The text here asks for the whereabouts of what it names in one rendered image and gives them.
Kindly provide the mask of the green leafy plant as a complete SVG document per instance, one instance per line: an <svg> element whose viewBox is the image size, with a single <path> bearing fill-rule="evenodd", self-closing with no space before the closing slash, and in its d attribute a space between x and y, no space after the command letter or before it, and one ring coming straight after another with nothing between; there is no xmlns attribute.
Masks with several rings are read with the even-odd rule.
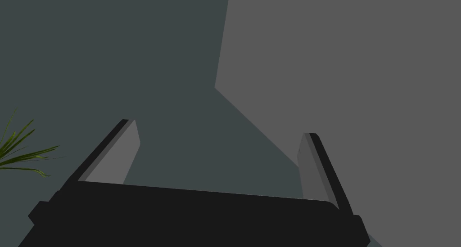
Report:
<svg viewBox="0 0 461 247"><path fill-rule="evenodd" d="M51 175L44 173L40 169L25 166L14 166L18 163L36 162L40 160L59 160L66 157L49 156L50 153L58 150L59 145L27 153L24 152L23 150L27 149L29 145L24 145L23 142L36 130L28 130L29 126L34 122L34 119L31 119L19 131L14 130L11 134L7 134L17 111L18 107L13 110L4 129L0 128L0 171L31 171L44 178L51 177Z"/></svg>

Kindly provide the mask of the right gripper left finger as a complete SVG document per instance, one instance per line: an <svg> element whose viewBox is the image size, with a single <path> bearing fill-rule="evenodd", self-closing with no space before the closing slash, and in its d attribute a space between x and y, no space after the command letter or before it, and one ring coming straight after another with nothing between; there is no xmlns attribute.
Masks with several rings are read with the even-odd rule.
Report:
<svg viewBox="0 0 461 247"><path fill-rule="evenodd" d="M67 180L123 184L140 147L135 120L122 119Z"/></svg>

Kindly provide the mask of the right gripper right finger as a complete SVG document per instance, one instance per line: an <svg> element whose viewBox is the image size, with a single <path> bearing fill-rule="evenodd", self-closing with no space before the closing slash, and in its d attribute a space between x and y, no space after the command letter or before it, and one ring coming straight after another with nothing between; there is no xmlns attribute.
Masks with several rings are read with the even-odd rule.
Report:
<svg viewBox="0 0 461 247"><path fill-rule="evenodd" d="M329 202L341 212L353 214L318 134L303 133L297 161L304 199Z"/></svg>

